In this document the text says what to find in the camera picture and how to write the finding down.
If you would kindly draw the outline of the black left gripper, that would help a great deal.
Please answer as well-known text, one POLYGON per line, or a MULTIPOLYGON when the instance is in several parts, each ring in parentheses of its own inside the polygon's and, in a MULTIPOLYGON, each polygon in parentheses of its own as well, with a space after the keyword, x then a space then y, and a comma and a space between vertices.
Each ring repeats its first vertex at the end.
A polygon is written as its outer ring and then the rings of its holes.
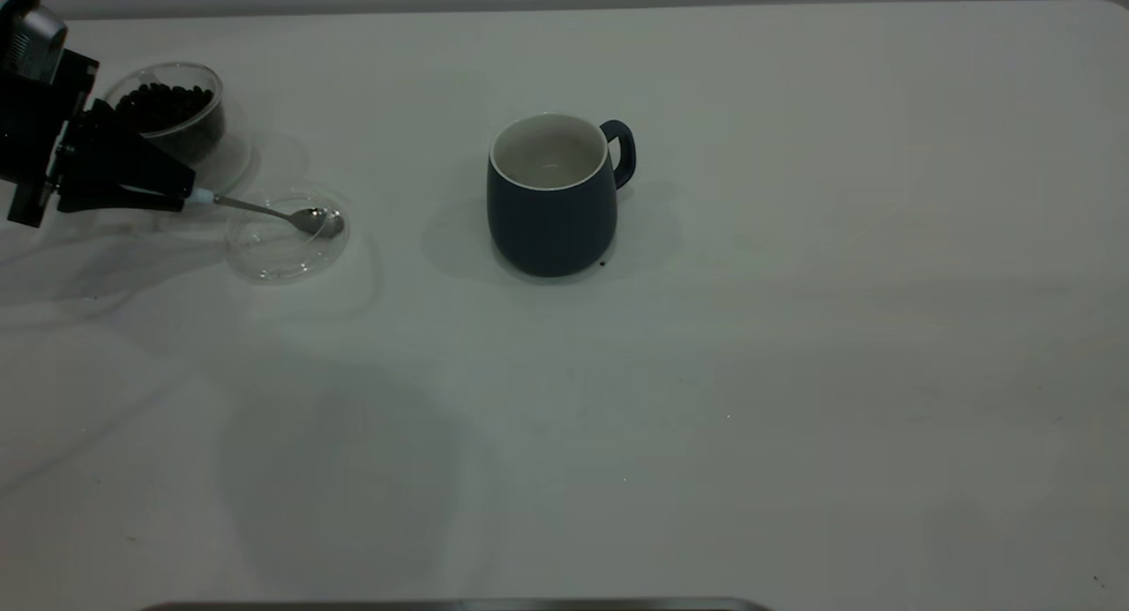
POLYGON ((49 206, 49 166, 60 146, 63 213, 132 209, 181 212, 195 172, 130 129, 105 101, 84 110, 100 62, 62 53, 52 82, 1 77, 1 177, 15 185, 8 221, 40 227, 49 206))

